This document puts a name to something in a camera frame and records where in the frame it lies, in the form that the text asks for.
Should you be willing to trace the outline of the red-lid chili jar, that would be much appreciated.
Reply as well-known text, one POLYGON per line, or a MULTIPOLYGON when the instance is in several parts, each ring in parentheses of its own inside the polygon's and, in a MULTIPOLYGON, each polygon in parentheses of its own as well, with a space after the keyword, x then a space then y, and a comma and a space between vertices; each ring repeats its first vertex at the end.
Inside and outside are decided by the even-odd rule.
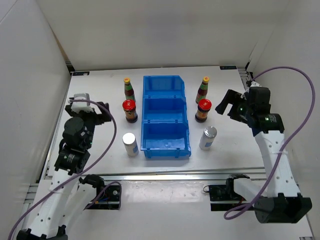
POLYGON ((203 123, 208 118, 208 113, 211 110, 212 103, 210 100, 204 98, 198 102, 197 112, 195 114, 195 119, 197 122, 203 123))
POLYGON ((125 112, 125 118, 129 123, 135 123, 138 120, 136 112, 136 103, 132 99, 126 99, 122 103, 122 108, 125 112))

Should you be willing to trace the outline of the silver-lid bead jar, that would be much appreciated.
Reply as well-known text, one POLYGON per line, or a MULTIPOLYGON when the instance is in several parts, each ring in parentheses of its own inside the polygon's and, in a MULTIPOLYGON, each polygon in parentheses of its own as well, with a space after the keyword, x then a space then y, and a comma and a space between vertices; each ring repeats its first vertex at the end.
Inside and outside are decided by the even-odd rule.
POLYGON ((133 133, 125 133, 122 137, 122 142, 124 144, 127 154, 130 157, 135 157, 139 154, 137 140, 133 133))
POLYGON ((217 133, 217 129, 214 126, 207 126, 202 132, 199 142, 200 149, 204 151, 209 150, 217 136, 217 133))

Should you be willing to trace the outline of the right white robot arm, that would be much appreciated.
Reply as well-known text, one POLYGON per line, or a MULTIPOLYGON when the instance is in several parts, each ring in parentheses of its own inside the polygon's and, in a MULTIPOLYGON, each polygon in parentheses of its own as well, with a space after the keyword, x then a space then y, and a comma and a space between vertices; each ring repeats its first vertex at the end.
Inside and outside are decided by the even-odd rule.
POLYGON ((267 87, 250 87, 241 94, 229 89, 215 111, 232 120, 247 124, 259 147, 267 180, 257 186, 244 174, 232 174, 226 180, 224 193, 230 200, 240 196, 247 203, 236 207, 240 214, 250 208, 260 223, 295 224, 312 208, 309 197, 302 196, 293 177, 287 154, 282 118, 271 113, 271 92, 267 87))

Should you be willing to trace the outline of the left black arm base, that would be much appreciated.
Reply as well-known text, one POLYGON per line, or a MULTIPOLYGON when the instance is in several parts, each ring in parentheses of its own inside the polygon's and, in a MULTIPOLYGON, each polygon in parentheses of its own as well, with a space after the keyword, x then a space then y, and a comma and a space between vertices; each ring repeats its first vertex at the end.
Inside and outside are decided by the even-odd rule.
POLYGON ((95 174, 79 179, 81 184, 89 184, 96 190, 96 196, 85 210, 120 210, 122 205, 122 185, 119 181, 105 184, 105 180, 95 174))

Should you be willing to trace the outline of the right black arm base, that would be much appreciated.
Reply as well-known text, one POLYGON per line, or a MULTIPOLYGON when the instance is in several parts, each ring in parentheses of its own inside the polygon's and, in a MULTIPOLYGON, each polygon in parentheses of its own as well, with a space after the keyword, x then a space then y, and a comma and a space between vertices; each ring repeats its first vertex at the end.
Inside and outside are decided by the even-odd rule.
POLYGON ((236 179, 250 179, 250 177, 245 174, 231 174, 224 184, 211 184, 203 187, 203 193, 209 194, 212 212, 228 211, 246 204, 246 199, 233 190, 236 179))

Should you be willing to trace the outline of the right yellow-capped sauce bottle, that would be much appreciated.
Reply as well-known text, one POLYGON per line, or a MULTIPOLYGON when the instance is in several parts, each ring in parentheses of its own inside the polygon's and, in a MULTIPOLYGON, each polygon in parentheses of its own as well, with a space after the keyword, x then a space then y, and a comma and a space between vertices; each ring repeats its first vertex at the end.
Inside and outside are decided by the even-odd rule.
POLYGON ((210 78, 208 76, 205 76, 202 79, 202 83, 198 88, 197 95, 195 102, 198 104, 200 100, 205 99, 208 93, 208 84, 209 84, 210 78))

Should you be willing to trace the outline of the yellow-capped sauce bottle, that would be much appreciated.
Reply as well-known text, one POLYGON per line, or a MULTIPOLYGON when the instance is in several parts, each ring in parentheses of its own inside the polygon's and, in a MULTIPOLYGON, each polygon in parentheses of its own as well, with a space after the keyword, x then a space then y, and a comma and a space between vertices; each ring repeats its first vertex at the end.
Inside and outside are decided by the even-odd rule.
POLYGON ((131 79, 129 77, 124 78, 124 94, 125 98, 127 100, 133 100, 136 101, 135 99, 135 92, 133 89, 133 86, 131 84, 131 79))
POLYGON ((200 100, 205 99, 208 93, 208 84, 209 84, 210 78, 208 76, 205 76, 202 79, 202 83, 198 88, 197 95, 195 102, 198 104, 200 100))

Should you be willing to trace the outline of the left yellow-capped sauce bottle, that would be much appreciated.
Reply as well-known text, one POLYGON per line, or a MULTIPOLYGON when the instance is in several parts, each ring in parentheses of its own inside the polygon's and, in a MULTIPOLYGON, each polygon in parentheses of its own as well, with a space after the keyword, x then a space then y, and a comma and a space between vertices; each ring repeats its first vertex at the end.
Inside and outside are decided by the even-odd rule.
POLYGON ((131 79, 129 77, 124 78, 124 94, 125 98, 127 100, 133 100, 136 101, 135 99, 135 92, 133 89, 133 86, 131 84, 131 79))

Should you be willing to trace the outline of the blue middle storage bin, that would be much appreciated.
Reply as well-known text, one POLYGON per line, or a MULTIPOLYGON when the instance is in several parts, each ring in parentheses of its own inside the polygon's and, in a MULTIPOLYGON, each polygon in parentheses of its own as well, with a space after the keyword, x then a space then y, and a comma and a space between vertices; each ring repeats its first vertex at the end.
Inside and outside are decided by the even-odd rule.
POLYGON ((182 123, 188 124, 187 102, 184 97, 143 98, 141 124, 182 123))

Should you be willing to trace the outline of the blue storage bin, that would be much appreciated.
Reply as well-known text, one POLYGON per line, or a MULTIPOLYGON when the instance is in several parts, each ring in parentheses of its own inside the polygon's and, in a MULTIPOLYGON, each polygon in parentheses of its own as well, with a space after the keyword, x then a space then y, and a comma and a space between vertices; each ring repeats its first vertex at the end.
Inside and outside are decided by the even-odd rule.
POLYGON ((188 124, 187 102, 184 97, 143 98, 141 124, 182 123, 188 124))
POLYGON ((144 98, 185 98, 185 83, 179 75, 145 75, 144 98))
POLYGON ((189 125, 183 122, 143 122, 140 150, 148 159, 189 158, 192 154, 189 125))

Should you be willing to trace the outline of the blue far storage bin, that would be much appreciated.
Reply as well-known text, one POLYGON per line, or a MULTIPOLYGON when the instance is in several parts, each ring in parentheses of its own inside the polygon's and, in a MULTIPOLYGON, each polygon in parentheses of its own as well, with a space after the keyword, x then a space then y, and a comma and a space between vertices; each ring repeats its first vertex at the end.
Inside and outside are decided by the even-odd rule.
POLYGON ((179 75, 145 75, 144 98, 185 98, 185 83, 179 75))

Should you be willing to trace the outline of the blue near storage bin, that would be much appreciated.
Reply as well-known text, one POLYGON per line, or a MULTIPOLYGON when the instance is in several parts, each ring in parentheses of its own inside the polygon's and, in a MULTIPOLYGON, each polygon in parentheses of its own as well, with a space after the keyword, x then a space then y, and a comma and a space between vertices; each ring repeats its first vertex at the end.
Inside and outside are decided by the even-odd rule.
POLYGON ((189 125, 183 122, 143 122, 140 150, 148 159, 189 158, 192 154, 189 125))

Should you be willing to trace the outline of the aluminium right rail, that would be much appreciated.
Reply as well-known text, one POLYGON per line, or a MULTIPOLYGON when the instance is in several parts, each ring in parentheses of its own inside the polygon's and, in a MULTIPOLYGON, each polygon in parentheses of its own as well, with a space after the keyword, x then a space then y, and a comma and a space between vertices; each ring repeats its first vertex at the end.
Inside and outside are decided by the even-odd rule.
POLYGON ((248 72, 245 68, 238 68, 238 73, 242 82, 242 85, 245 90, 247 90, 249 87, 247 85, 247 82, 250 82, 252 80, 251 73, 248 72))

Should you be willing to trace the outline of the aluminium rail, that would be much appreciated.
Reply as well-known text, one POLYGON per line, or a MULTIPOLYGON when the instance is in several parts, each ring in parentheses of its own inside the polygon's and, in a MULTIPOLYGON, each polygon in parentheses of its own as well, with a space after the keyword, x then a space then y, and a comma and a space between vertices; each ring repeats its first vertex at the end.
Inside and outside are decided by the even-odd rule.
POLYGON ((245 90, 247 90, 249 87, 247 85, 247 82, 250 82, 252 80, 251 73, 248 72, 245 68, 238 68, 238 73, 242 82, 242 85, 245 90))
MULTIPOLYGON (((30 209, 30 207, 33 205, 33 202, 36 198, 36 194, 37 194, 37 190, 38 190, 38 183, 32 183, 28 190, 27 190, 27 194, 23 203, 23 208, 22 208, 22 213, 21 215, 23 215, 27 210, 30 209)), ((23 218, 23 220, 19 223, 18 227, 17 227, 17 231, 19 232, 20 230, 24 230, 27 227, 27 223, 30 217, 30 213, 25 216, 23 218)))
POLYGON ((247 175, 258 181, 266 179, 263 167, 99 174, 105 181, 223 181, 230 175, 247 175))

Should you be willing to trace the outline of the aluminium left rail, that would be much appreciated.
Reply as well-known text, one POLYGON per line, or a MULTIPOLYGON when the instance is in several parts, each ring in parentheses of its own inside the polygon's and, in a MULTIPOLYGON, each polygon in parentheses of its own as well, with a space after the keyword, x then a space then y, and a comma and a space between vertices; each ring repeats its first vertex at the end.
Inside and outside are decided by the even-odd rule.
MULTIPOLYGON (((27 210, 30 209, 30 207, 33 205, 33 202, 36 198, 36 194, 37 194, 37 190, 38 190, 38 183, 32 183, 28 190, 27 190, 27 194, 23 203, 23 208, 22 208, 22 213, 21 215, 23 215, 27 210)), ((19 223, 18 227, 17 227, 17 231, 19 232, 20 230, 24 230, 27 227, 27 223, 30 217, 30 213, 25 216, 23 218, 23 220, 19 223)))

